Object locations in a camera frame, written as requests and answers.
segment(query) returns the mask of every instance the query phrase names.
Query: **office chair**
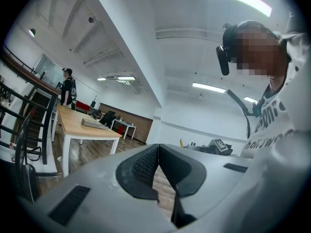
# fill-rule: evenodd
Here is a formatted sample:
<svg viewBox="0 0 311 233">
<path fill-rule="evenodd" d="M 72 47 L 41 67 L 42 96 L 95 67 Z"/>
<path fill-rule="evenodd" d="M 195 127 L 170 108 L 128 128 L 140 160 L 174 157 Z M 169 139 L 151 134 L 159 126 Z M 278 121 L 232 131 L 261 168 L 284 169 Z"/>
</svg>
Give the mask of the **office chair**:
<svg viewBox="0 0 311 233">
<path fill-rule="evenodd" d="M 107 127 L 110 127 L 114 119 L 116 119 L 115 112 L 108 111 L 99 122 Z"/>
</svg>

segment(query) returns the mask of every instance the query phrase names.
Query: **person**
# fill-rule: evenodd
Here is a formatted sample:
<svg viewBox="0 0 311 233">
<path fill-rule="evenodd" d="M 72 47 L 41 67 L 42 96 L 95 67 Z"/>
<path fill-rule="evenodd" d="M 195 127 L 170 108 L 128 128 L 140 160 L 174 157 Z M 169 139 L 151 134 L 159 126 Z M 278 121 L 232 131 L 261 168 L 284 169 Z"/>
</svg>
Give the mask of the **person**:
<svg viewBox="0 0 311 233">
<path fill-rule="evenodd" d="M 62 86 L 61 100 L 60 104 L 66 107 L 69 107 L 72 104 L 72 97 L 70 95 L 71 87 L 72 87 L 72 70 L 67 68 L 63 69 L 64 71 L 64 84 Z"/>
<path fill-rule="evenodd" d="M 270 80 L 262 98 L 253 105 L 259 122 L 241 157 L 253 158 L 257 150 L 278 139 L 294 131 L 311 129 L 307 111 L 311 105 L 308 82 L 311 48 L 309 35 L 297 14 L 290 12 L 280 37 L 256 21 L 231 26 L 224 32 L 220 49 L 225 52 L 223 59 L 217 52 L 224 75 L 230 62 L 237 63 L 237 69 L 247 69 L 249 74 Z"/>
</svg>

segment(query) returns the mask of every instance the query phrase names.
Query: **wooden table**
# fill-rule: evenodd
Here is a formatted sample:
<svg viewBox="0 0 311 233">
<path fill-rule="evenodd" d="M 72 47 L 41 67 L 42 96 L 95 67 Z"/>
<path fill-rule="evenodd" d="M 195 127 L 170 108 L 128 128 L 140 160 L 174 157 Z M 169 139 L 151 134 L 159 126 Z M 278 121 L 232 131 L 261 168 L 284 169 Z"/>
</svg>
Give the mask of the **wooden table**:
<svg viewBox="0 0 311 233">
<path fill-rule="evenodd" d="M 57 113 L 55 115 L 52 129 L 52 141 L 54 141 L 55 128 L 58 116 L 60 117 L 60 120 L 62 122 L 62 127 L 65 135 L 63 143 L 63 158 L 62 158 L 64 177 L 67 176 L 69 173 L 69 147 L 70 147 L 70 140 L 72 138 L 81 139 L 80 144 L 82 144 L 83 139 L 113 140 L 110 154 L 114 154 L 116 152 L 118 141 L 119 138 L 121 137 L 120 134 L 110 129 L 102 130 L 84 126 L 81 124 L 83 118 L 92 121 L 96 120 L 89 115 L 74 111 L 62 105 L 57 106 Z"/>
</svg>

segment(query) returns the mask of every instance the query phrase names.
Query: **ceiling beam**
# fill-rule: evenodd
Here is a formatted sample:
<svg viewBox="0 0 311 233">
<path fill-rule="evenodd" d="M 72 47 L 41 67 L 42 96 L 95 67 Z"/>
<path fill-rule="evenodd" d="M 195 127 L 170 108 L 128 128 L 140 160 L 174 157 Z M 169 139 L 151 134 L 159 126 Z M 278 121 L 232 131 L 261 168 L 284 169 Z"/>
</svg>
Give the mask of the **ceiling beam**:
<svg viewBox="0 0 311 233">
<path fill-rule="evenodd" d="M 155 34 L 157 39 L 192 38 L 213 41 L 217 43 L 221 43 L 223 37 L 222 32 L 197 28 L 169 28 L 156 30 Z"/>
<path fill-rule="evenodd" d="M 55 13 L 55 8 L 58 0 L 51 0 L 50 3 L 50 10 L 49 10 L 49 17 L 48 17 L 48 24 L 52 25 L 53 19 L 54 19 L 54 13 Z"/>
<path fill-rule="evenodd" d="M 76 52 L 79 48 L 80 44 L 84 41 L 84 39 L 91 33 L 92 30 L 96 28 L 96 26 L 99 25 L 99 22 L 94 21 L 93 23 L 90 23 L 87 25 L 87 27 L 83 30 L 82 34 L 77 38 L 76 42 L 73 44 L 72 50 L 73 52 Z"/>
<path fill-rule="evenodd" d="M 64 25 L 62 34 L 61 34 L 62 37 L 65 37 L 65 36 L 66 36 L 67 31 L 68 31 L 68 27 L 69 27 L 69 25 L 71 24 L 72 19 L 73 19 L 74 15 L 75 15 L 76 11 L 77 11 L 77 10 L 79 9 L 79 7 L 82 5 L 83 1 L 84 1 L 84 0 L 76 0 L 76 1 L 72 4 L 71 8 L 69 9 L 69 13 L 68 13 L 68 15 L 67 15 L 67 17 L 66 17 L 67 20 L 66 20 L 66 23 L 65 23 L 65 25 Z"/>
<path fill-rule="evenodd" d="M 41 0 L 35 0 L 35 15 L 37 17 L 41 15 L 40 6 L 41 6 Z"/>
<path fill-rule="evenodd" d="M 88 58 L 86 61 L 83 62 L 83 64 L 88 66 L 88 65 L 94 63 L 95 61 L 98 61 L 100 59 L 103 59 L 107 56 L 110 56 L 110 55 L 116 53 L 117 51 L 119 51 L 119 49 L 115 46 L 106 47 L 106 48 L 100 50 L 99 52 L 97 52 L 96 54 L 94 54 L 93 56 L 91 56 L 90 58 Z"/>
</svg>

